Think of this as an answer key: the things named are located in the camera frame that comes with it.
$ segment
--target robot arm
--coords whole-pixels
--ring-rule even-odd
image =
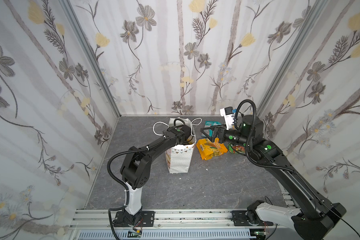
[[[263,122],[257,117],[254,123],[252,121],[253,116],[247,115],[242,118],[239,130],[227,130],[226,126],[220,125],[202,128],[201,132],[213,130],[212,136],[207,135],[212,142],[217,138],[219,143],[245,146],[250,158],[283,185],[300,209],[277,207],[257,200],[247,208],[247,220],[252,224],[262,221],[278,223],[296,230],[303,239],[321,240],[346,213],[346,209],[340,203],[333,204],[314,189],[291,165],[283,151],[274,142],[263,138]],[[250,149],[246,142],[253,124],[253,147]]]
[[[131,147],[131,153],[126,154],[120,168],[123,182],[128,187],[129,203],[123,209],[124,220],[129,225],[136,225],[141,219],[141,192],[142,187],[147,183],[151,171],[151,164],[163,152],[178,144],[187,143],[191,137],[191,128],[181,119],[175,119],[173,127],[163,131],[163,137],[153,141],[147,147]]]

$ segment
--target white gift bag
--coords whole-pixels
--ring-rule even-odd
[[[169,127],[173,126],[173,122],[176,118],[171,118],[169,120]],[[171,147],[167,151],[165,151],[165,158],[167,160],[167,166],[169,173],[181,173],[188,172],[189,165],[191,164],[191,158],[193,149],[196,143],[196,134],[193,125],[198,125],[202,122],[201,118],[196,118],[193,121],[200,119],[198,124],[193,124],[188,118],[180,118],[182,119],[188,127],[191,127],[191,140],[188,139],[192,144],[190,145],[176,145]]]

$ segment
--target gray marble tabletop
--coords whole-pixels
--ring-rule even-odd
[[[205,120],[224,122],[222,117],[202,117],[196,127],[198,139]],[[124,204],[124,188],[107,173],[107,161],[114,154],[131,146],[141,147],[157,139],[152,131],[155,122],[168,122],[169,117],[121,117],[102,163],[86,209],[109,209]],[[163,124],[157,131],[166,129]],[[119,173],[124,156],[111,165]],[[261,167],[254,166],[245,157],[227,152],[204,161],[194,149],[188,173],[170,174],[165,155],[152,164],[148,182],[142,190],[143,209],[237,209],[246,208],[255,200],[269,197],[274,205],[285,207],[276,179]]]

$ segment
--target metal mounting plate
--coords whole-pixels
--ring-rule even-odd
[[[247,210],[232,211],[232,221],[235,227],[253,226],[246,220],[245,217],[246,212]],[[272,222],[265,222],[265,223],[267,224],[267,226],[273,226]],[[257,226],[265,226],[265,225],[264,222],[261,222]]]
[[[137,226],[140,227],[140,224],[142,227],[153,227],[154,226],[154,220],[155,220],[155,211],[143,211],[141,213],[142,220],[141,223],[139,223]],[[128,224],[124,223],[123,221],[124,215],[123,212],[117,212],[115,220],[113,220],[113,226],[114,227],[129,227]]]

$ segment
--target yellow snack package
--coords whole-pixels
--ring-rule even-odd
[[[209,141],[208,138],[203,138],[197,141],[196,146],[203,160],[223,155],[228,151],[224,144],[218,143],[218,141],[218,138],[216,138],[215,142]]]

